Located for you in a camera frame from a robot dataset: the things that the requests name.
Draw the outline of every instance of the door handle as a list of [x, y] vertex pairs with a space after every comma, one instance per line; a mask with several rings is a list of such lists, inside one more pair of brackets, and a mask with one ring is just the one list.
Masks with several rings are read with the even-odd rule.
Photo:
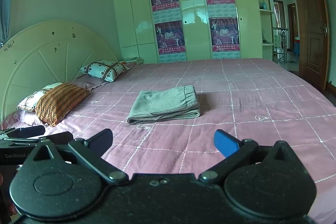
[[328, 35], [328, 27], [327, 27], [327, 24], [324, 23], [324, 37], [327, 37]]

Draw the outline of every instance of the headboard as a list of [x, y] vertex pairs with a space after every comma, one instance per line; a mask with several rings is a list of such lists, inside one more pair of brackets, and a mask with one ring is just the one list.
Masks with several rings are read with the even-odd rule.
[[98, 59], [117, 61], [89, 28], [66, 20], [41, 22], [14, 35], [0, 49], [0, 121], [36, 90], [78, 77]]

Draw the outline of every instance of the orange striped pillow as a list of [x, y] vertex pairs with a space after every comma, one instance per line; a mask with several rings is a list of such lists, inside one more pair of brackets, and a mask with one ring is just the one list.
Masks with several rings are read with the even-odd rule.
[[88, 90], [74, 84], [63, 83], [38, 100], [35, 108], [36, 115], [41, 121], [54, 127], [89, 93]]

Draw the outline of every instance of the checkered bedspread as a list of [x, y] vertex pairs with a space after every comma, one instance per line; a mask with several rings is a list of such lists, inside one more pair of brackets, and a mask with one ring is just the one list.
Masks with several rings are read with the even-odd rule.
[[[126, 117], [140, 90], [194, 85], [201, 117], [130, 126]], [[15, 123], [13, 126], [24, 126]], [[70, 131], [89, 138], [114, 134], [103, 158], [133, 173], [195, 173], [224, 157], [213, 144], [217, 129], [260, 145], [287, 141], [316, 183], [310, 215], [336, 220], [336, 108], [315, 88], [273, 62], [223, 59], [138, 65], [91, 94], [47, 134]]]

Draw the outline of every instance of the pillow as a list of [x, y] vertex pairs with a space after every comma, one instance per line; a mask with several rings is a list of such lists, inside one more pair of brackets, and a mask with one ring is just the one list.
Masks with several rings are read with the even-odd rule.
[[97, 60], [79, 69], [80, 72], [94, 77], [113, 82], [124, 71], [129, 68], [118, 62], [108, 60]]
[[18, 122], [23, 122], [31, 127], [34, 126], [48, 126], [47, 123], [42, 122], [37, 116], [35, 112], [25, 111], [22, 109], [18, 109], [13, 113], [13, 118]]
[[36, 104], [36, 115], [54, 127], [90, 92], [74, 84], [63, 83], [44, 94]]
[[93, 90], [101, 85], [105, 85], [109, 82], [104, 81], [101, 78], [93, 77], [91, 75], [81, 75], [77, 79], [68, 81], [69, 84], [74, 84], [78, 87], [84, 88], [86, 90]]
[[55, 83], [52, 85], [47, 85], [43, 89], [35, 91], [33, 94], [24, 98], [21, 103], [17, 105], [17, 109], [22, 109], [26, 111], [34, 111], [36, 107], [37, 101], [46, 94], [49, 90], [53, 89], [54, 87], [60, 85], [61, 83]]

